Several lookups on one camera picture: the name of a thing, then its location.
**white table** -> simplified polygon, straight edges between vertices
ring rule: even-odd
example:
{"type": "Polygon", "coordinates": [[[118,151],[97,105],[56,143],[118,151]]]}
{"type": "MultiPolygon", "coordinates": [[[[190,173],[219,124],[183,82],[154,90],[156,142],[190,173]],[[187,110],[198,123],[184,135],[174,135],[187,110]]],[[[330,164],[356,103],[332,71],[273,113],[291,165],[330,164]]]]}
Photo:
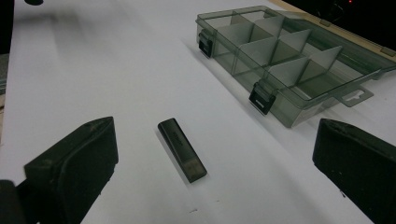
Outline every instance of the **white table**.
{"type": "Polygon", "coordinates": [[[371,223],[312,162],[320,118],[396,145],[396,76],[293,129],[262,115],[195,42],[197,14],[267,1],[16,1],[0,178],[87,121],[113,116],[120,162],[83,223],[371,223]],[[176,118],[208,175],[189,184],[157,124],[176,118]]]}

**dark rectangular object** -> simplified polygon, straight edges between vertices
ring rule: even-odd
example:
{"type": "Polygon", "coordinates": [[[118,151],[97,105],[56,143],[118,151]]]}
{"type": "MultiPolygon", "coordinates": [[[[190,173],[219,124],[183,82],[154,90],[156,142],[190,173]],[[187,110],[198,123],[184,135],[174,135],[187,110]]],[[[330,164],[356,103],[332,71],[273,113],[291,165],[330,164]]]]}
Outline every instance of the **dark rectangular object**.
{"type": "Polygon", "coordinates": [[[17,189],[9,180],[0,180],[0,223],[26,223],[17,189]]]}
{"type": "Polygon", "coordinates": [[[396,223],[396,147],[355,126],[322,119],[313,161],[374,223],[396,223]]]}
{"type": "Polygon", "coordinates": [[[175,119],[159,123],[158,129],[190,183],[207,174],[204,165],[175,119]]]}
{"type": "Polygon", "coordinates": [[[8,54],[14,24],[14,0],[0,1],[0,54],[8,54]]]}
{"type": "Polygon", "coordinates": [[[283,0],[381,46],[396,50],[392,1],[283,0]]]}
{"type": "Polygon", "coordinates": [[[41,224],[80,223],[119,161],[114,120],[93,120],[24,166],[41,224]]]}

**box latch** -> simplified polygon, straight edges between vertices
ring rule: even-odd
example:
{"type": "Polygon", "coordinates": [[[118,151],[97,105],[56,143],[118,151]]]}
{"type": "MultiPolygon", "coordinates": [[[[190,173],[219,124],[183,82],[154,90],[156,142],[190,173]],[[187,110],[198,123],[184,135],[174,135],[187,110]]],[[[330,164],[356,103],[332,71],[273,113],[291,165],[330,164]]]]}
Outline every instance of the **box latch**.
{"type": "Polygon", "coordinates": [[[206,57],[210,58],[212,56],[212,47],[213,41],[209,39],[209,36],[204,31],[202,31],[199,34],[199,49],[206,57]]]}
{"type": "Polygon", "coordinates": [[[276,97],[265,91],[260,85],[258,85],[258,82],[256,82],[248,99],[260,112],[266,115],[274,104],[276,97]]]}

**white surface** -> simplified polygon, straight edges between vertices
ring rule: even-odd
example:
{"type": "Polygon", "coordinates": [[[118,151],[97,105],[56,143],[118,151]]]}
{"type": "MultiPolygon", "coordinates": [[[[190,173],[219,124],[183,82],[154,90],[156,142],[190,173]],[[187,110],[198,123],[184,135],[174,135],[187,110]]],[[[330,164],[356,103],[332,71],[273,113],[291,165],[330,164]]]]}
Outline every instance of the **white surface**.
{"type": "Polygon", "coordinates": [[[263,119],[195,42],[197,14],[257,5],[277,8],[258,0],[16,1],[0,178],[21,183],[25,163],[80,124],[113,116],[120,162],[83,223],[371,223],[311,157],[320,118],[396,145],[395,76],[369,83],[375,96],[366,102],[293,129],[263,119]],[[157,130],[172,117],[208,171],[193,184],[157,130]]]}

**clear plastic compartment box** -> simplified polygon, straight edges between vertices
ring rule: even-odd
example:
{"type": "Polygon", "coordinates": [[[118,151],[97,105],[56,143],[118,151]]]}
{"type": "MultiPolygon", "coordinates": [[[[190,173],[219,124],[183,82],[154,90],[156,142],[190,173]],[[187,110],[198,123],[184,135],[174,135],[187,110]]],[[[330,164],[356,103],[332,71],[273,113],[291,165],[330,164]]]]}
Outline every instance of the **clear plastic compartment box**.
{"type": "Polygon", "coordinates": [[[339,102],[368,99],[373,94],[361,83],[396,68],[394,51],[307,13],[247,7],[200,14],[196,22],[201,51],[286,127],[339,102]]]}

